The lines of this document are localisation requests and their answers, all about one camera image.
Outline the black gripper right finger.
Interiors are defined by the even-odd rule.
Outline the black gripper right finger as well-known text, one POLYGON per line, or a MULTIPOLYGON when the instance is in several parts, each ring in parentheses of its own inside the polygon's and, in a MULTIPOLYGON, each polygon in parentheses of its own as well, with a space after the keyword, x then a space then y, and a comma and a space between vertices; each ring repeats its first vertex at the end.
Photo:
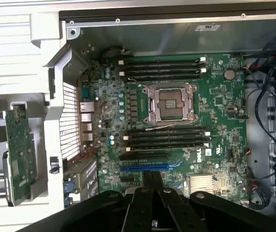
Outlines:
POLYGON ((165 187, 159 171, 152 182, 178 232, 276 232, 276 219, 205 191, 185 200, 165 187))

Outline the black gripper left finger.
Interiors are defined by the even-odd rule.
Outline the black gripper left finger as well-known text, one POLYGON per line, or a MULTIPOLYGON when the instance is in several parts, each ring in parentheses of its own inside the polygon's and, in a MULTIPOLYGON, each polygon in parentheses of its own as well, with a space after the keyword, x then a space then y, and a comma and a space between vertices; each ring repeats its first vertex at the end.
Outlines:
POLYGON ((132 194, 109 190, 22 228, 23 232, 149 232, 153 172, 132 194))

